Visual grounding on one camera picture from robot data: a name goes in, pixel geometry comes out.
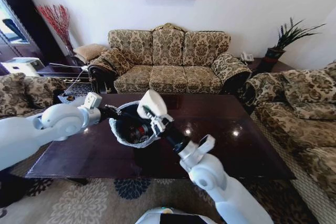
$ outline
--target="dark wooden table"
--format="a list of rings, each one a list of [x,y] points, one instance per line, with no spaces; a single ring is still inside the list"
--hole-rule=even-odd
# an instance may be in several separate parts
[[[140,94],[102,94],[102,104],[120,106]],[[163,95],[175,125],[194,142],[216,138],[211,151],[238,179],[294,179],[277,152],[231,95]],[[136,149],[117,142],[108,120],[63,142],[53,142],[28,172],[29,178],[187,178],[169,143]]]
[[[261,59],[262,58],[254,58],[254,61],[249,63],[248,64],[248,68],[253,70],[253,69],[256,69],[257,66],[259,65],[259,63],[261,62]],[[291,66],[281,62],[281,61],[278,61],[274,67],[272,68],[272,73],[275,73],[275,72],[281,72],[281,71],[287,71],[287,70],[291,70],[293,69]]]

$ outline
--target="potted plant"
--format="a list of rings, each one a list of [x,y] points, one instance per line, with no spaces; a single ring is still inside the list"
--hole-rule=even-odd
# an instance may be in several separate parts
[[[253,76],[258,73],[271,72],[273,66],[278,62],[279,58],[286,52],[285,48],[289,44],[293,43],[294,41],[300,38],[318,34],[314,33],[313,31],[325,25],[322,24],[310,28],[298,27],[299,24],[301,24],[302,22],[303,20],[300,20],[299,22],[294,24],[293,18],[290,18],[290,25],[287,25],[285,23],[280,27],[278,31],[279,33],[278,43],[274,47],[267,49],[265,56],[262,58],[261,63],[257,66],[256,70],[253,73]]]

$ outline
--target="red dried branches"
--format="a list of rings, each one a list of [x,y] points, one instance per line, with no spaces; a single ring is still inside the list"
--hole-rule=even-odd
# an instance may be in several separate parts
[[[73,48],[69,37],[70,15],[68,8],[62,5],[53,5],[52,7],[48,5],[39,5],[37,6],[37,10],[48,20],[68,48],[69,52],[72,53]]]

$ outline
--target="sofa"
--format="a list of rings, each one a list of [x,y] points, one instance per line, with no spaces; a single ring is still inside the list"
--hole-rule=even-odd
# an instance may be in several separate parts
[[[322,189],[335,210],[336,62],[321,70],[258,74],[243,90],[242,97],[255,106],[257,119]]]
[[[0,119],[28,117],[59,103],[67,86],[57,78],[27,77],[23,73],[0,76]]]
[[[250,70],[226,53],[222,31],[185,31],[167,23],[152,31],[112,30],[110,45],[90,61],[96,92],[231,93]]]

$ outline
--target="white plastic bag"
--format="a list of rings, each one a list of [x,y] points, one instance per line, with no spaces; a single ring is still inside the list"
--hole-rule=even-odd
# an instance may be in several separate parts
[[[124,105],[121,105],[119,107],[119,109],[122,111],[124,108],[130,106],[130,105],[138,105],[139,104],[139,101],[134,101],[134,102],[129,102],[129,103],[126,103]],[[128,142],[127,139],[124,139],[120,136],[120,134],[118,134],[117,132],[117,128],[116,128],[116,123],[117,121],[113,118],[110,118],[109,120],[109,123],[110,123],[110,126],[111,126],[111,129],[112,129],[112,132],[114,133],[114,135],[116,136],[117,140],[119,143],[123,144],[123,145],[127,145],[127,146],[131,146],[131,147],[134,147],[134,148],[145,148],[147,147],[148,145],[150,145],[151,143],[153,143],[154,141],[156,140],[159,140],[160,137],[156,137],[154,134],[151,135],[150,137],[148,136],[144,136],[142,139],[143,142],[141,143],[138,143],[138,144],[132,144],[130,142]]]

